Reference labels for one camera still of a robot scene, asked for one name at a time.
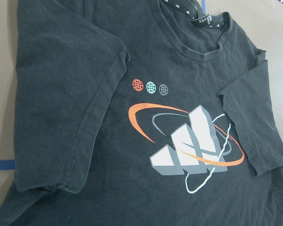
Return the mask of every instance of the shirt sleeve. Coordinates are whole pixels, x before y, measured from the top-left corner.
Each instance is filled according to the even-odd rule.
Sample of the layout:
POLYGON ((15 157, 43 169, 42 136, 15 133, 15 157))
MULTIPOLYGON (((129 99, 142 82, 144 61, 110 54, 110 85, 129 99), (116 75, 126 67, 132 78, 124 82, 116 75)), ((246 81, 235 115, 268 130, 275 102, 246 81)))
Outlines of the shirt sleeve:
POLYGON ((217 98, 259 176, 283 167, 283 143, 272 111, 266 52, 256 47, 254 50, 256 67, 227 85, 217 98))
POLYGON ((130 56, 81 0, 19 0, 14 148, 18 191, 79 192, 130 56))

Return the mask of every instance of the blue tape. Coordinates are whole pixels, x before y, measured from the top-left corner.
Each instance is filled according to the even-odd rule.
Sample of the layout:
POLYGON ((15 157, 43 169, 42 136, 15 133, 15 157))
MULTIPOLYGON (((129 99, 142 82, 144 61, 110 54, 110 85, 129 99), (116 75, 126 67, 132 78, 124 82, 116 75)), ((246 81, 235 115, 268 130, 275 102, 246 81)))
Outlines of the blue tape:
POLYGON ((15 160, 0 160, 0 170, 14 170, 15 160))
POLYGON ((206 0, 201 0, 201 7, 202 11, 205 14, 206 13, 206 0))

